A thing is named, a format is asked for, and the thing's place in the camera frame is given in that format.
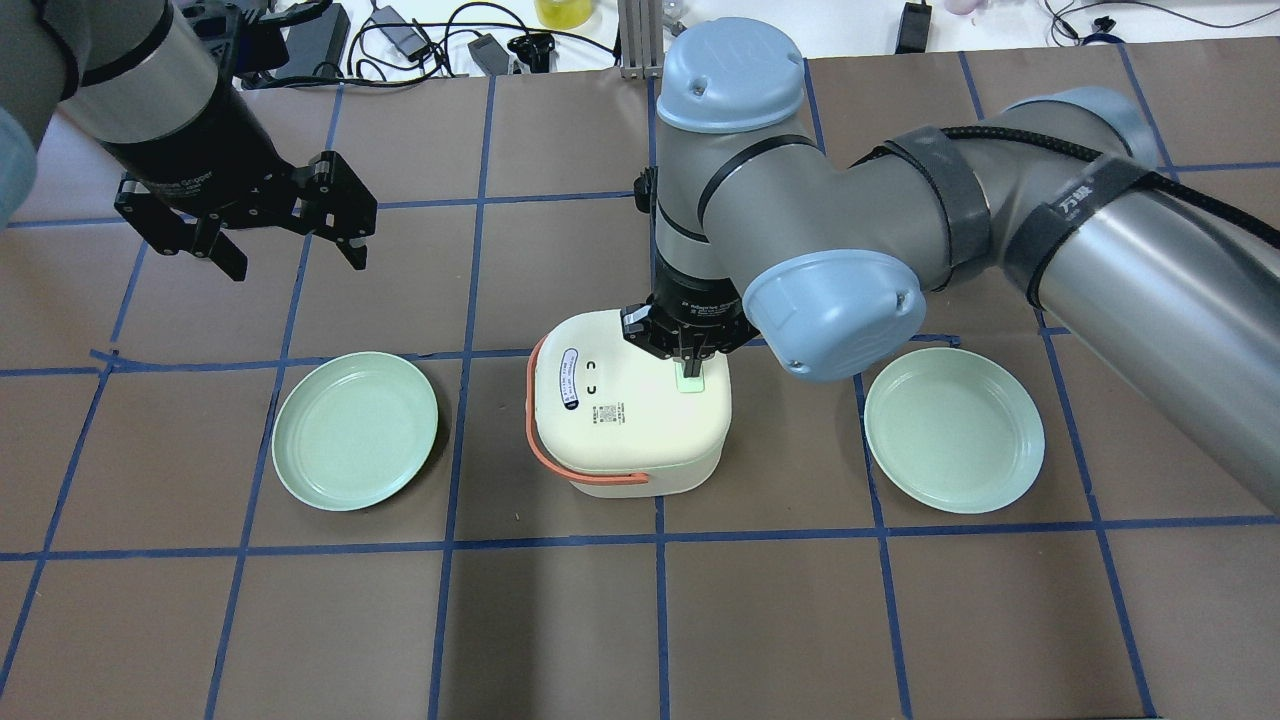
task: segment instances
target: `white lunch box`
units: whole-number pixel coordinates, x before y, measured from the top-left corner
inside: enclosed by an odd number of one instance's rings
[[[622,337],[618,310],[564,320],[529,359],[529,447],[595,497],[700,486],[719,462],[730,411],[724,355],[703,363],[700,378],[686,379],[678,363]]]

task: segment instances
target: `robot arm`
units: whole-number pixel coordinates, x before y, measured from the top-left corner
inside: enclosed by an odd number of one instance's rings
[[[1280,511],[1280,260],[1149,188],[1171,183],[1149,173],[1153,140],[1128,100],[1036,99],[838,172],[795,117],[803,73],[791,41],[753,20],[673,45],[648,200],[654,292],[623,309],[627,340],[692,374],[758,329],[792,374],[841,379],[919,329],[923,291],[998,265]]]
[[[279,27],[328,4],[261,14],[219,1],[179,12],[169,0],[0,0],[0,63],[22,68],[0,78],[0,222],[29,192],[61,101],[128,170],[115,208],[157,252],[207,258],[242,281],[247,259],[223,231],[279,225],[333,241],[364,269],[374,196],[338,152],[283,160],[230,82],[283,64]]]

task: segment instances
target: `yellow cup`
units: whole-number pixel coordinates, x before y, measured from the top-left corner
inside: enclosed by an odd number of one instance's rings
[[[570,29],[591,17],[591,0],[534,0],[538,22],[550,29]]]

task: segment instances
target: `orange handle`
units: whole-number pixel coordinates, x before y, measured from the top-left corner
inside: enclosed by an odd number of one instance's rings
[[[525,439],[529,441],[529,450],[534,451],[534,457],[557,475],[588,486],[643,486],[649,482],[649,473],[631,473],[630,475],[584,475],[567,468],[557,465],[543,452],[538,445],[538,428],[534,425],[534,365],[538,363],[538,354],[543,348],[543,342],[538,341],[534,351],[529,355],[529,369],[525,375]]]

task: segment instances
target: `round plate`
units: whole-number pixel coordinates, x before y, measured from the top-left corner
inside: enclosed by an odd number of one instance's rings
[[[947,347],[890,363],[867,393],[867,442],[902,492],[950,512],[1018,500],[1044,460],[1036,404],[1004,368]]]
[[[407,360],[356,352],[298,383],[271,432],[285,489],[321,510],[358,510],[404,487],[435,443],[435,392]]]

